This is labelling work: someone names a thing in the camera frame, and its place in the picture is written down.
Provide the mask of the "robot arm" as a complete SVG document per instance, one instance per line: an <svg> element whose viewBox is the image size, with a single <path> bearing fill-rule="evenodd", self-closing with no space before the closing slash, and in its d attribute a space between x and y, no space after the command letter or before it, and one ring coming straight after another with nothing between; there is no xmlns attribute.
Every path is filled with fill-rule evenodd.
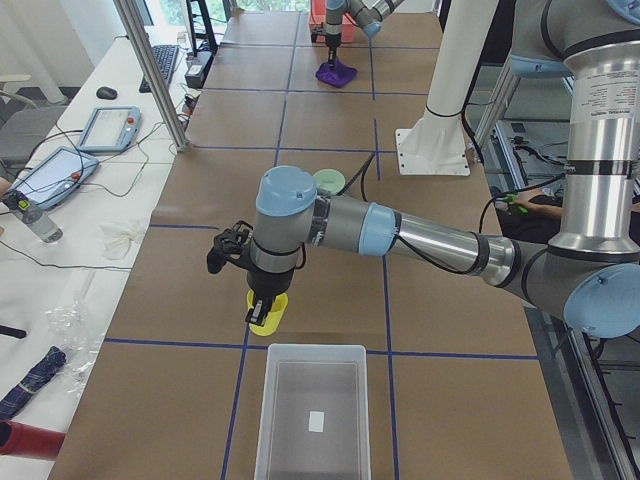
<svg viewBox="0 0 640 480"><path fill-rule="evenodd" d="M375 1L371 7L362 0L331 0L325 2L324 37L328 48L328 65L336 66L337 51L342 43L343 17L348 14L368 39L372 39L403 0Z"/></svg>
<svg viewBox="0 0 640 480"><path fill-rule="evenodd" d="M524 1L514 49L564 63L574 77L559 232L544 246L465 232L376 203L317 191L293 166L267 171L248 244L246 319L265 322L302 245L414 256L473 275L599 338L639 324L639 248L631 239L639 171L639 5Z"/></svg>

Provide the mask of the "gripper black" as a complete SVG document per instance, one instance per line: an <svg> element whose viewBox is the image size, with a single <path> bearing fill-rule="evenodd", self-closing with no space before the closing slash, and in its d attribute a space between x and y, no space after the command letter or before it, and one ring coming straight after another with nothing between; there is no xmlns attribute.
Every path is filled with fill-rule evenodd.
<svg viewBox="0 0 640 480"><path fill-rule="evenodd" d="M325 44L328 47L327 64L330 68L334 68L336 63L336 48L341 45L341 34L326 33L324 37Z"/></svg>
<svg viewBox="0 0 640 480"><path fill-rule="evenodd" d="M293 276L293 269L282 273L270 273L260 269L248 271L249 288L257 297L247 298L245 322L251 325L264 325L273 306L273 297L287 292Z"/></svg>

